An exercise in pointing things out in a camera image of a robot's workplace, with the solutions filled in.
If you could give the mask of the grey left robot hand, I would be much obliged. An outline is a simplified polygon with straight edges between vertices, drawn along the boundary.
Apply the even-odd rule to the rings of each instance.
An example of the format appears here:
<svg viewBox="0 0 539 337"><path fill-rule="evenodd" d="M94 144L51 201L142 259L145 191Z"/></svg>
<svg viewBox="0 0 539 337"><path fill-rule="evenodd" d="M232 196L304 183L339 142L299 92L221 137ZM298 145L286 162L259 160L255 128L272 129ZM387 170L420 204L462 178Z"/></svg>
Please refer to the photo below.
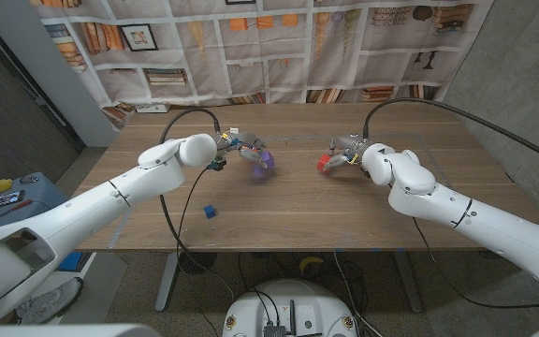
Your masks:
<svg viewBox="0 0 539 337"><path fill-rule="evenodd" d="M254 133L226 133L226 144L228 151L238 151L245 160L255 163L263 169L268 167L262 154L267 148L266 143L258 138Z"/></svg>

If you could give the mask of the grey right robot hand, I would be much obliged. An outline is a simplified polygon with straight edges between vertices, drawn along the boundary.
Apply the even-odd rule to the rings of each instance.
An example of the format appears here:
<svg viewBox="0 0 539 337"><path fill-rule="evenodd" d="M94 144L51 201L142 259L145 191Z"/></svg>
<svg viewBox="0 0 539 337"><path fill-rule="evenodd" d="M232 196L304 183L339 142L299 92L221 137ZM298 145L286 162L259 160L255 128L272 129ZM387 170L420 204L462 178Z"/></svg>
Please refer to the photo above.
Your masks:
<svg viewBox="0 0 539 337"><path fill-rule="evenodd" d="M362 156L371 146L369 139L363 139L359 134L349 136L334 136L328 144L328 161L322 167L324 172L344 164L360 165Z"/></svg>

